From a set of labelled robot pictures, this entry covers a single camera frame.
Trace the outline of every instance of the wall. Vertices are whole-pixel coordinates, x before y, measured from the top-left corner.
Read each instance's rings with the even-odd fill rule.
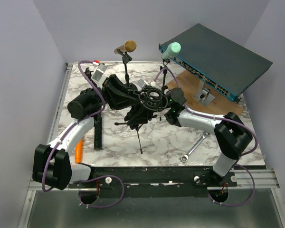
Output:
[[[17,227],[66,65],[31,0],[0,0],[0,228]]]
[[[285,201],[285,0],[271,0],[246,47],[273,65],[245,93],[253,126]]]
[[[119,60],[137,42],[136,61],[158,61],[164,43],[196,23],[243,45],[269,0],[33,0],[66,61]]]

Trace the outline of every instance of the marble tabletop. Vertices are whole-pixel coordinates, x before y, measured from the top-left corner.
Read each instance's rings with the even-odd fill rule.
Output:
[[[116,74],[122,82],[124,80],[124,65],[120,62],[105,62],[108,66],[105,74]],[[160,62],[131,62],[128,64],[130,82],[144,79],[147,82],[153,80],[158,73]],[[83,64],[82,68],[92,67]],[[170,70],[178,75],[184,71],[177,64],[170,63]],[[167,75],[166,82],[172,80],[170,74]],[[156,85],[161,88],[162,77],[157,80]],[[68,84],[66,98],[62,109],[62,114],[58,126],[58,134],[68,126],[72,118],[67,111],[67,104],[79,95],[80,91],[89,88],[90,85],[80,74],[77,64],[74,64],[71,78]],[[253,129],[249,112],[244,100],[239,103],[245,110],[240,116],[243,123]],[[220,149],[216,137],[211,135],[206,138],[196,151],[189,157],[186,163],[182,163],[180,158],[194,145],[201,137],[202,131],[188,127],[177,127],[169,125],[165,118],[152,119],[148,124],[141,127],[139,131],[143,154],[140,153],[137,133],[126,125],[115,126],[114,122],[123,122],[124,116],[130,109],[112,111],[108,105],[102,113],[103,117],[103,149],[94,151],[94,130],[90,130],[84,136],[83,160],[93,166],[192,166],[192,165],[213,165],[220,155]],[[247,149],[254,146],[254,141]],[[70,158],[74,163],[74,152]],[[264,159],[260,148],[253,153],[243,156],[239,164],[242,165],[264,165]]]

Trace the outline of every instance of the silver wrench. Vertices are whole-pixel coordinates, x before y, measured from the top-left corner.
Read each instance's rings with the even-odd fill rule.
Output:
[[[196,148],[206,139],[210,133],[204,132],[200,139],[192,146],[188,153],[180,158],[180,160],[185,163],[188,161],[189,156],[196,150]]]

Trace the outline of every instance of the wooden board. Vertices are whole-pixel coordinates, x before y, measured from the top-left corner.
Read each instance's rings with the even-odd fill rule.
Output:
[[[217,92],[212,87],[208,86],[205,83],[205,87],[210,90],[210,93],[215,97],[213,101],[208,104],[208,106],[204,106],[199,103],[197,100],[193,98],[193,96],[198,91],[198,86],[200,83],[200,79],[191,74],[189,71],[185,70],[181,74],[177,76],[177,80],[185,93],[185,97],[187,99],[187,105],[198,112],[209,113],[209,114],[227,114],[228,112],[236,113],[237,115],[241,115],[244,111],[244,108],[240,107],[238,104],[231,102],[222,94]],[[169,89],[173,89],[176,87],[176,83],[174,80],[170,81],[167,84]]]

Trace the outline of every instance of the orange handle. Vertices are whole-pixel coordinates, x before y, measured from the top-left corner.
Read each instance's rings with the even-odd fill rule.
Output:
[[[83,138],[79,141],[79,143],[76,146],[75,151],[75,162],[80,163],[82,159],[82,145],[83,145]]]

